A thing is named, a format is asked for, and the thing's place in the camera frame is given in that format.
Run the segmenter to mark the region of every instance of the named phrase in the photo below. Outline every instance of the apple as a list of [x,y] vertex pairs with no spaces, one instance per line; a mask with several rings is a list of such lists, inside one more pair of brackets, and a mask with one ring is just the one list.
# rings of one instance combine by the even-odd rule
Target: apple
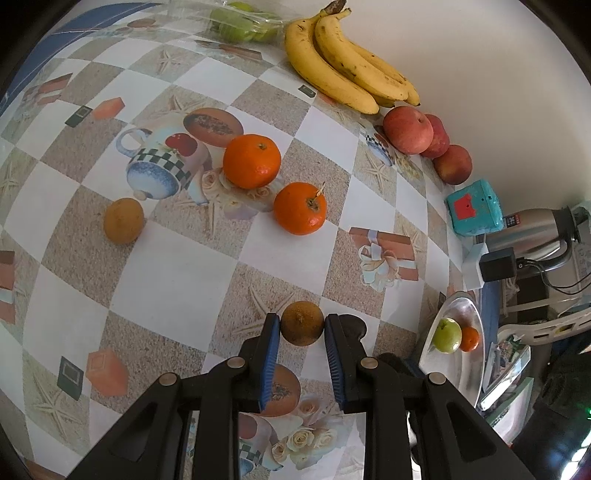
[[179,133],[168,137],[165,141],[166,146],[174,148],[183,157],[190,157],[197,150],[197,141],[190,135]]
[[397,106],[384,117],[384,132],[390,143],[402,153],[423,153],[433,141],[431,122],[416,108]]
[[433,140],[429,148],[422,155],[427,158],[441,157],[449,148],[449,135],[443,128],[443,122],[438,116],[427,113],[425,115],[433,127]]
[[459,185],[472,173],[472,159],[464,147],[450,145],[441,157],[433,160],[433,167],[445,183]]
[[462,329],[455,320],[441,319],[433,335],[433,346],[442,353],[455,352],[462,342]]

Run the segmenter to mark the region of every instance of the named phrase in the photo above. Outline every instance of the red label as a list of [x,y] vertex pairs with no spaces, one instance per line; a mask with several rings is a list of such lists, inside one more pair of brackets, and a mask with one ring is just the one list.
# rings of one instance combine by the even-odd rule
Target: red label
[[472,195],[469,193],[466,193],[463,197],[453,202],[453,209],[456,212],[458,220],[465,220],[476,216],[476,211],[472,207]]

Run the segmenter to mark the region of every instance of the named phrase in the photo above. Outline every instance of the teal box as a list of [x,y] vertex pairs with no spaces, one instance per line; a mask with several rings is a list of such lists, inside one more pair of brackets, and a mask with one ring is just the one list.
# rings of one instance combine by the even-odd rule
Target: teal box
[[486,180],[478,180],[446,199],[453,231],[461,236],[498,232],[504,227],[499,199]]

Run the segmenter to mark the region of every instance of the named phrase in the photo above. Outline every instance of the oval metal dish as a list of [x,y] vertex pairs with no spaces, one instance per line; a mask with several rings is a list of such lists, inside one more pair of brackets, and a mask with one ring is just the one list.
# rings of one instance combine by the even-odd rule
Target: oval metal dish
[[[454,319],[460,327],[471,326],[478,330],[480,343],[475,350],[466,353],[458,349],[455,353],[441,353],[431,347],[433,335],[442,318]],[[485,346],[480,313],[472,298],[465,292],[454,293],[441,306],[429,330],[423,332],[415,346],[412,358],[425,374],[441,372],[447,379],[476,406],[482,378],[484,376]]]

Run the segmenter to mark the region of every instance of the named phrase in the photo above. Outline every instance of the bunch of bananas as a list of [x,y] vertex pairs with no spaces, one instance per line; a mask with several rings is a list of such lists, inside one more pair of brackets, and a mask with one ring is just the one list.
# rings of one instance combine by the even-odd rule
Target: bunch of bananas
[[378,113],[380,106],[391,108],[400,100],[419,105],[412,83],[345,37],[340,20],[351,13],[350,8],[343,10],[345,1],[335,0],[317,15],[288,25],[285,50],[297,73],[325,95],[361,113]]

